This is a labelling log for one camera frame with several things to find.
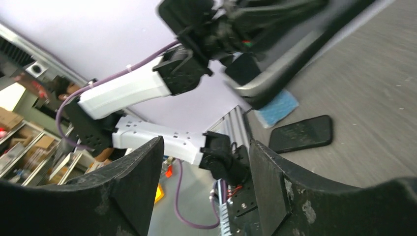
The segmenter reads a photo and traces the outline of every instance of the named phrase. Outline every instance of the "shelf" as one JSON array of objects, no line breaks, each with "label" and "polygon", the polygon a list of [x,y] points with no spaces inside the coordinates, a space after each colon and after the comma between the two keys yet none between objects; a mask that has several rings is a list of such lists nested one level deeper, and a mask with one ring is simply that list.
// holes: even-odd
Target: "shelf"
[{"label": "shelf", "polygon": [[78,161],[81,159],[82,156],[83,154],[80,153],[74,158],[74,160],[68,168],[68,171],[64,174],[62,179],[59,181],[58,185],[64,184],[67,181],[68,177],[70,176],[71,172],[74,170],[75,166],[78,164]]},{"label": "shelf", "polygon": [[25,156],[29,149],[32,148],[36,144],[36,142],[38,142],[42,138],[42,136],[43,133],[39,133],[39,135],[36,136],[29,143],[25,150],[23,150],[23,152],[18,157],[16,157],[10,164],[8,164],[8,166],[0,173],[0,178],[3,178],[6,174],[8,174],[15,167],[15,165],[22,159],[22,157]]},{"label": "shelf", "polygon": [[6,137],[2,138],[0,140],[0,145],[2,145],[5,141],[7,141],[9,138],[11,138],[17,131],[19,131],[23,126],[25,126],[25,123],[21,123],[17,128],[13,129],[12,131],[8,132]]},{"label": "shelf", "polygon": [[36,167],[32,174],[23,182],[22,186],[37,186],[41,180],[46,176],[48,170],[52,167],[53,158],[57,145],[55,145],[45,157],[44,160]]}]

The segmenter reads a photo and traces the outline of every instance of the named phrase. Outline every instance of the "red object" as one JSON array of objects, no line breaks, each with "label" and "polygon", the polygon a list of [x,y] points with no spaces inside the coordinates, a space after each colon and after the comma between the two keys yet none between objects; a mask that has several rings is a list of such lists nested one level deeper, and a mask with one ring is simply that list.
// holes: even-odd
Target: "red object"
[{"label": "red object", "polygon": [[171,177],[171,176],[172,176],[172,165],[170,165],[170,166],[168,167],[168,170],[167,170],[167,172],[165,173],[165,176],[166,176],[167,178],[169,178],[169,177]]}]

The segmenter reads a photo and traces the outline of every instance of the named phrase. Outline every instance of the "phone screen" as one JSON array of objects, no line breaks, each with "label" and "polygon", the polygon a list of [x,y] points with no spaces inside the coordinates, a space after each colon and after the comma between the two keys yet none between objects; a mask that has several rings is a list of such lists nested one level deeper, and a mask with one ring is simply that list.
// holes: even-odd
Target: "phone screen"
[{"label": "phone screen", "polygon": [[331,144],[332,140],[332,119],[323,115],[274,129],[269,148],[276,153],[285,153],[326,146]]}]

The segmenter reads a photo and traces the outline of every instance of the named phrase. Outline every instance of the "gray table surface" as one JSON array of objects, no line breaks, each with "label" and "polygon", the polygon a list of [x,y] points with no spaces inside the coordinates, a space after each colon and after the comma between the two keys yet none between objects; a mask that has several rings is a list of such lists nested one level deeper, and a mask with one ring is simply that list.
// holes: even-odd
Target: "gray table surface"
[{"label": "gray table surface", "polygon": [[[329,114],[331,146],[283,154],[324,177],[354,186],[417,174],[417,4],[397,0],[304,70],[290,91],[300,102],[277,126]],[[268,144],[265,130],[248,114],[254,137]],[[194,223],[213,223],[210,173],[184,165],[179,202]],[[165,182],[155,205],[150,236],[217,236],[181,224],[174,214],[178,175]]]}]

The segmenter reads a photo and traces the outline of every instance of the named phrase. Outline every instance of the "black plastic part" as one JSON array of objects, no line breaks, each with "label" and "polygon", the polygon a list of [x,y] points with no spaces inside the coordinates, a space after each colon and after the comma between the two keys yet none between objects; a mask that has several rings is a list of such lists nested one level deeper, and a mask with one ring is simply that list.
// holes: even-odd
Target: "black plastic part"
[{"label": "black plastic part", "polygon": [[[239,156],[239,161],[244,166],[249,166],[249,156],[248,150],[245,146],[240,146],[236,149],[236,153]],[[233,215],[236,217],[242,216],[255,210],[258,205],[256,204],[255,198],[255,189],[253,188],[252,178],[247,178],[247,180],[241,184],[241,188],[237,190],[232,196],[233,206],[231,210]]]},{"label": "black plastic part", "polygon": [[201,66],[193,56],[193,52],[183,46],[168,50],[153,71],[159,73],[172,95],[193,90],[198,86],[203,75],[212,75],[207,64]]},{"label": "black plastic part", "polygon": [[93,156],[99,155],[104,149],[113,146],[112,133],[121,114],[113,113],[109,116],[93,120],[79,105],[78,99],[74,99],[64,107],[65,113],[74,126],[75,133],[81,139],[81,143],[92,148]]},{"label": "black plastic part", "polygon": [[230,204],[228,205],[230,231],[233,236],[261,236],[262,228],[259,223],[258,209],[237,217]]},{"label": "black plastic part", "polygon": [[247,0],[223,2],[225,14],[215,18],[213,0],[197,3],[192,0],[164,0],[159,15],[185,48],[193,51],[196,60],[225,61],[235,52],[248,52],[243,41],[256,44],[257,38],[271,25],[292,21],[326,4],[328,0]]},{"label": "black plastic part", "polygon": [[64,185],[22,187],[0,180],[2,235],[146,236],[164,142],[137,150]]},{"label": "black plastic part", "polygon": [[[361,189],[306,170],[258,141],[249,159],[265,236],[417,235],[417,178]],[[291,212],[276,217],[270,209],[283,198]]]},{"label": "black plastic part", "polygon": [[230,138],[224,134],[207,132],[206,145],[201,148],[203,159],[200,168],[210,170],[213,178],[224,179],[230,185],[244,183],[250,173],[249,168],[232,155]]},{"label": "black plastic part", "polygon": [[240,86],[251,82],[256,76],[261,73],[255,58],[249,54],[244,53],[228,66],[224,72]]},{"label": "black plastic part", "polygon": [[[317,18],[319,18],[318,20],[311,18],[294,26],[294,30],[291,33],[288,33],[285,38],[283,37],[282,39],[275,41],[274,47],[268,48],[268,53],[272,55],[273,61],[281,58],[281,56],[292,47],[291,43],[295,45],[295,43],[302,40],[309,33],[316,32],[319,36],[310,42],[306,49],[299,52],[296,59],[289,65],[275,68],[274,73],[268,73],[268,76],[276,78],[275,83],[272,86],[268,87],[265,91],[260,92],[257,96],[243,97],[243,99],[256,110],[267,105],[290,83],[297,73],[303,69],[303,67],[336,33],[375,1],[376,0],[353,0],[348,2],[331,0],[328,8],[323,11],[323,15],[317,15]],[[280,34],[279,29],[275,32],[268,33],[268,36],[264,37],[257,45],[262,46],[263,44],[268,44],[268,42],[271,41],[271,39],[268,38],[275,37],[277,34]]]}]

